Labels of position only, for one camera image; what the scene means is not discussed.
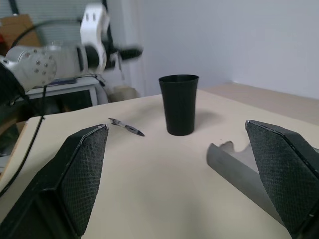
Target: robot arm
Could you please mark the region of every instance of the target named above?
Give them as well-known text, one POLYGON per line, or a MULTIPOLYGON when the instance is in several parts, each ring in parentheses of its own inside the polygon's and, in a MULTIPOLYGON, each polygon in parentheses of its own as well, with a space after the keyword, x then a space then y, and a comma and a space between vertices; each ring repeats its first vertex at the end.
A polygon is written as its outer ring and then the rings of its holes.
POLYGON ((86 7, 81 23, 81 44, 70 46, 16 46, 0 56, 0 105, 11 103, 35 86, 45 86, 58 78, 100 73, 114 67, 110 55, 123 60, 141 55, 140 49, 120 50, 102 42, 101 34, 109 27, 103 5, 86 7))

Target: table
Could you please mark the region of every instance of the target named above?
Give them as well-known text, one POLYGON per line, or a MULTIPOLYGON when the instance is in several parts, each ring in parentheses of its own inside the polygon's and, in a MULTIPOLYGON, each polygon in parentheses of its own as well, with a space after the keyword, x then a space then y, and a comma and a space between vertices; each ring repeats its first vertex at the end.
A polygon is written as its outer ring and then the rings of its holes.
MULTIPOLYGON (((206 164, 209 145, 249 143, 246 120, 299 132, 319 148, 319 127, 199 90, 195 132, 167 133, 161 96, 49 115, 15 183, 0 199, 3 220, 36 172, 67 136, 114 117, 141 130, 138 137, 109 125, 100 189, 83 239, 290 239, 287 230, 206 164)), ((19 139, 0 189, 20 164, 39 118, 19 139)))

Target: black cup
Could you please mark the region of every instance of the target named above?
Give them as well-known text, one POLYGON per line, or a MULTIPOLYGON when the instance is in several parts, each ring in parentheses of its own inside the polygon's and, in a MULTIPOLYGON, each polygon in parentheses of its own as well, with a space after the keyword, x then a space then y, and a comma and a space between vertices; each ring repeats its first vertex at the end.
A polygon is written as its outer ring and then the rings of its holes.
POLYGON ((167 131, 175 136, 194 132, 198 76, 172 75, 159 79, 167 131))

